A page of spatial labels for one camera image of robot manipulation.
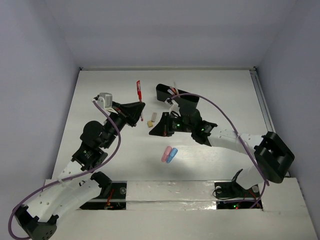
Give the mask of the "grey white eraser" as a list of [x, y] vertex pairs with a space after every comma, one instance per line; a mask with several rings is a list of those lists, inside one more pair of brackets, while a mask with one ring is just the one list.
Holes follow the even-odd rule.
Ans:
[[153, 112], [152, 113], [152, 116], [151, 116], [151, 121], [154, 123], [157, 119], [157, 113], [156, 112]]

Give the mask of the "red ballpoint pen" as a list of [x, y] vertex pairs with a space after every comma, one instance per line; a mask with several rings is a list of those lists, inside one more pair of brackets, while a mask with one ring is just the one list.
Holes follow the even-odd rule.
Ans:
[[[142, 102], [142, 91], [141, 91], [141, 81], [140, 80], [138, 80], [136, 82], [136, 89], [137, 89], [138, 99], [140, 102]], [[142, 122], [144, 121], [143, 113], [141, 113], [141, 115], [140, 115], [140, 120]]]

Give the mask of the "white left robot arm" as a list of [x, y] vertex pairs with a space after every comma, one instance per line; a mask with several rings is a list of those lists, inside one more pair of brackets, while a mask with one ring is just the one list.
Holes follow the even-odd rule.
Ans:
[[87, 201], [108, 197], [112, 180], [99, 171], [114, 154], [108, 149], [115, 139], [121, 140], [124, 126], [135, 127], [145, 108], [144, 102], [112, 103], [110, 109], [97, 107], [105, 116], [103, 124], [89, 121], [83, 127], [79, 149], [57, 179], [30, 194], [19, 203], [10, 216], [16, 219], [27, 233], [28, 240], [48, 240], [56, 232], [58, 223], [69, 212], [78, 209]]

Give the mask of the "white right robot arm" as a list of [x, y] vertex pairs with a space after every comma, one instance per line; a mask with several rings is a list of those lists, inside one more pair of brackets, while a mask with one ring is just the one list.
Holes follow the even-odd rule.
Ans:
[[199, 110], [192, 106], [175, 105], [163, 112], [149, 135], [171, 137], [177, 132], [189, 133], [200, 145], [224, 148], [249, 157], [253, 166], [240, 169], [231, 180], [230, 190], [235, 196], [242, 196], [252, 186], [263, 182], [282, 183], [295, 159], [277, 133], [240, 134], [235, 129], [222, 128], [204, 120]]

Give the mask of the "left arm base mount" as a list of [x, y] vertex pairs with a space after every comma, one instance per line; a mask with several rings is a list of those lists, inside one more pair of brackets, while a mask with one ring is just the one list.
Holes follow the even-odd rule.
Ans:
[[125, 210], [127, 206], [127, 182], [116, 181], [112, 183], [109, 194], [105, 197], [98, 196], [84, 203], [81, 210]]

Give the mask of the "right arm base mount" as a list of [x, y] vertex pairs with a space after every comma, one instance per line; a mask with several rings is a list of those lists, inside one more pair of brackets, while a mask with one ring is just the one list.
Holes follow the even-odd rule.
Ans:
[[239, 170], [231, 181], [218, 181], [212, 192], [217, 200], [218, 210], [262, 209], [261, 193], [258, 185], [249, 189], [241, 187], [236, 180], [243, 169]]

